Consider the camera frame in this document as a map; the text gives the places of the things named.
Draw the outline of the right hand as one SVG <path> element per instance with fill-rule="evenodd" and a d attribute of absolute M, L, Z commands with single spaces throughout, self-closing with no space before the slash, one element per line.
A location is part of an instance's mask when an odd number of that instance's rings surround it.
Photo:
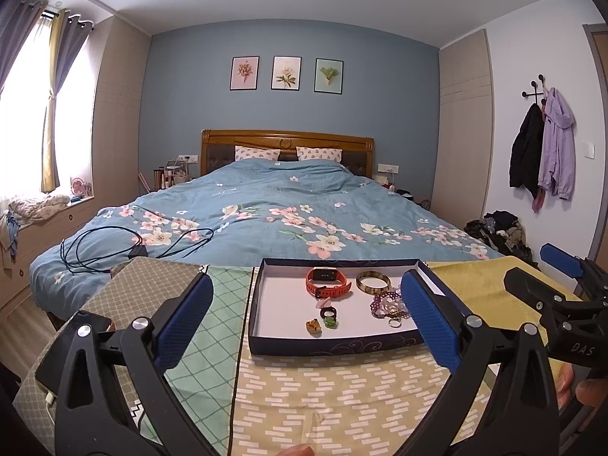
<path fill-rule="evenodd" d="M 569 363 L 560 366 L 556 380 L 557 406 L 561 410 L 568 405 L 573 396 L 587 407 L 599 408 L 608 392 L 608 380 L 587 379 L 574 384 L 574 369 Z"/>

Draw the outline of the left hand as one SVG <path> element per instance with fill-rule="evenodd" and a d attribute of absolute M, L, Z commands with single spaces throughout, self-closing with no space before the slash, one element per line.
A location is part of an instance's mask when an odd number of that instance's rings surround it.
<path fill-rule="evenodd" d="M 315 453 L 313 448 L 307 445 L 307 443 L 301 443 L 301 445 L 295 445 L 281 450 L 276 456 L 314 456 Z"/>

